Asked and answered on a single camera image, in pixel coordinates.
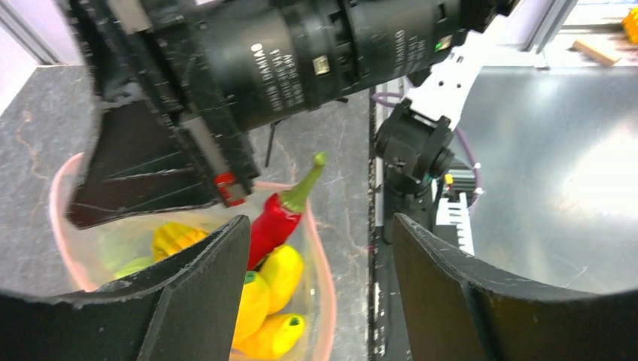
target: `wooden block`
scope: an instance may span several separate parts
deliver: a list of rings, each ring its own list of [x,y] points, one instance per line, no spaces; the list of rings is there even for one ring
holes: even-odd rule
[[[605,66],[613,66],[621,58],[613,49],[609,49],[609,47],[604,45],[593,44],[584,39],[574,41],[572,47]]]

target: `red chili pepper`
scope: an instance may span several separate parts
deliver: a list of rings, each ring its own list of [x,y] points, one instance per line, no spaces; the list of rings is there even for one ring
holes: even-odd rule
[[[263,206],[263,213],[253,221],[248,270],[281,246],[301,221],[306,199],[326,164],[326,154],[314,155],[314,167],[290,190],[273,193]]]

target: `plastic bin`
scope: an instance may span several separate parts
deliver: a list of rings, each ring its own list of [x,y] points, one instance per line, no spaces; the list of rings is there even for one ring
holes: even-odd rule
[[[257,183],[247,202],[233,208],[214,206],[204,210],[152,214],[118,220],[95,228],[78,230],[64,216],[82,154],[70,158],[56,174],[49,198],[50,221],[62,259],[79,290],[91,292],[115,279],[114,273],[133,259],[151,256],[155,229],[173,221],[212,232],[237,214],[254,219],[266,198],[285,189],[281,184]],[[308,205],[302,224],[288,239],[304,257],[302,281],[284,311],[305,316],[304,336],[282,361],[327,361],[333,343],[336,297],[324,249]],[[231,353],[231,360],[248,360]]]

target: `red marking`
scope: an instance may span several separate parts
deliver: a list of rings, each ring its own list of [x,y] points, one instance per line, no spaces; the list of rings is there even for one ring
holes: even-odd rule
[[[226,173],[219,174],[217,177],[215,177],[214,184],[217,187],[217,190],[219,190],[223,199],[230,207],[244,204],[244,199],[231,199],[230,192],[228,191],[228,186],[232,186],[235,184],[235,176],[232,175],[231,172],[227,171]]]

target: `pink container rim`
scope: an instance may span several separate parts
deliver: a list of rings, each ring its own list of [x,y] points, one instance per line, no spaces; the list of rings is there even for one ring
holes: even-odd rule
[[[60,256],[62,257],[62,261],[71,274],[71,278],[77,284],[77,286],[79,286],[79,288],[86,292],[92,292],[98,287],[85,277],[85,273],[71,258],[65,239],[62,237],[62,219],[59,217],[60,214],[64,213],[63,209],[59,209],[62,203],[58,202],[60,197],[59,188],[62,182],[62,177],[67,174],[69,169],[71,169],[71,167],[75,163],[81,162],[83,157],[83,153],[78,153],[69,158],[64,163],[64,165],[62,165],[62,167],[58,170],[55,177],[53,178],[49,193],[49,219],[53,228],[53,234],[56,239],[56,244],[59,249]],[[266,182],[255,182],[255,187],[275,190],[285,190],[287,188],[290,188],[290,186],[285,184]],[[319,295],[319,303],[320,305],[329,305],[329,307],[327,308],[322,308],[321,312],[324,313],[327,311],[330,315],[329,317],[318,318],[321,324],[317,325],[317,329],[329,330],[329,332],[319,332],[317,334],[317,344],[323,345],[323,347],[314,348],[312,359],[315,361],[329,361],[331,354],[330,350],[332,350],[333,346],[334,330],[336,328],[336,292],[332,279],[332,272],[330,271],[330,264],[328,263],[326,253],[324,251],[324,246],[321,244],[321,239],[319,238],[317,224],[314,221],[312,208],[310,207],[310,201],[308,201],[308,207],[306,208],[305,213],[305,230],[308,234],[311,235],[311,237],[309,238],[309,243],[313,248],[313,251],[317,255],[319,255],[319,257],[317,257],[317,259],[314,261],[317,269],[317,279],[320,284],[324,285],[322,287],[322,292],[320,292]]]

